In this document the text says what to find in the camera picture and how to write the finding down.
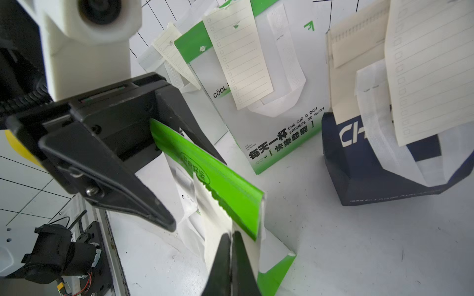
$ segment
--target white shopping bag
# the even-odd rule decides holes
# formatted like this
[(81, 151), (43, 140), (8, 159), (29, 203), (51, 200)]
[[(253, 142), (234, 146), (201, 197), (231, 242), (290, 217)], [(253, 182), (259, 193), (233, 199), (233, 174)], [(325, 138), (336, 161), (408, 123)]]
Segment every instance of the white shopping bag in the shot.
[(327, 24), (318, 26), (310, 1), (253, 2), (252, 9), (273, 92), (246, 108), (237, 109), (203, 23), (175, 44), (259, 174), (320, 131), (329, 106)]

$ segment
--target green logo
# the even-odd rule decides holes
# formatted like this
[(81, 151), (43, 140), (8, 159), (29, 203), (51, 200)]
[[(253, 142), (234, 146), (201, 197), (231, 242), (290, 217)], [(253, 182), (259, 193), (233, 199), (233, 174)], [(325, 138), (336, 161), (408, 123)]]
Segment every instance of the green logo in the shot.
[(204, 184), (210, 183), (209, 177), (207, 176), (206, 172), (194, 160), (192, 160), (192, 158), (190, 158), (184, 153), (181, 153), (181, 160), (188, 169), (196, 173), (198, 179), (201, 180)]
[(311, 30), (311, 29), (312, 29), (312, 30), (314, 31), (314, 24), (313, 24), (313, 21), (311, 21), (311, 22), (309, 22), (308, 24), (305, 24), (305, 25), (303, 26), (303, 28), (306, 28), (306, 27), (308, 27), (308, 30)]

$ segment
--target black bracket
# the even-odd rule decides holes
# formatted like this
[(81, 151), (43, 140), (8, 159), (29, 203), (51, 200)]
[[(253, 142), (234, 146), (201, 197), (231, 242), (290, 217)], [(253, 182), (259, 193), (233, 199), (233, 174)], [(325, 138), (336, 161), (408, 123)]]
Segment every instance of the black bracket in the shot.
[(262, 296), (240, 232), (234, 232), (232, 242), (227, 233), (221, 236), (209, 279), (201, 296)]
[(154, 118), (183, 130), (224, 163), (180, 91), (156, 74), (90, 91), (7, 119), (7, 127), (71, 194), (92, 205), (140, 216), (168, 231), (176, 222), (135, 172), (160, 155)]

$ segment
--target metal screw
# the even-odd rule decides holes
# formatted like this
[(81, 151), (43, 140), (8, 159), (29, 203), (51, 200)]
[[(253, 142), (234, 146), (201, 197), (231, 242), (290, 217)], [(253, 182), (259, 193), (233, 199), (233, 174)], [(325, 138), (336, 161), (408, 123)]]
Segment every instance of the metal screw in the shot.
[(89, 197), (93, 196), (94, 194), (99, 193), (99, 191), (100, 191), (100, 189), (95, 187), (95, 186), (89, 186), (89, 187), (86, 188), (86, 194)]

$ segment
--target lined notepad sheet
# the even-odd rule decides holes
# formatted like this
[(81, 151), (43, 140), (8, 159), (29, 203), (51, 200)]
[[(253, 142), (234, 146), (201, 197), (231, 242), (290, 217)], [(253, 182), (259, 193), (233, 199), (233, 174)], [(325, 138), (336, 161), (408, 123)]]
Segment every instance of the lined notepad sheet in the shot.
[(392, 0), (385, 59), (398, 145), (474, 120), (474, 1)]
[(175, 68), (179, 74), (186, 78), (190, 83), (192, 83), (197, 89), (201, 89), (197, 78), (191, 72), (188, 64), (182, 58), (180, 52), (174, 45), (174, 41), (181, 37), (180, 31), (174, 26), (174, 24), (169, 23), (168, 28), (153, 41), (153, 47), (163, 56), (163, 58)]
[(250, 0), (232, 1), (204, 18), (237, 110), (273, 92)]

